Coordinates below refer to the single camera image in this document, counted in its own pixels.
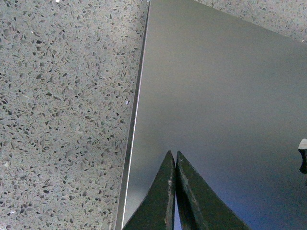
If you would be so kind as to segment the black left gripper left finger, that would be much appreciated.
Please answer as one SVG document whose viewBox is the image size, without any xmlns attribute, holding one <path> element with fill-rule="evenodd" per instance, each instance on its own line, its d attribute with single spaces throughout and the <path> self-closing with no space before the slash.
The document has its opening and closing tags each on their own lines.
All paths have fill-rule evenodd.
<svg viewBox="0 0 307 230">
<path fill-rule="evenodd" d="M 171 151 L 163 159 L 149 191 L 125 230 L 172 230 L 175 218 L 176 167 Z"/>
</svg>

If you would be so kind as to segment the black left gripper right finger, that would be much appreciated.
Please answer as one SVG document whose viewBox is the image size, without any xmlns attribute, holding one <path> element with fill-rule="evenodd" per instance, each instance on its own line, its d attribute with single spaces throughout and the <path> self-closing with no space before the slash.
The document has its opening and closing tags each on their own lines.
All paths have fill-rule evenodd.
<svg viewBox="0 0 307 230">
<path fill-rule="evenodd" d="M 210 188 L 187 158 L 177 152 L 176 196 L 183 230 L 249 230 Z"/>
</svg>

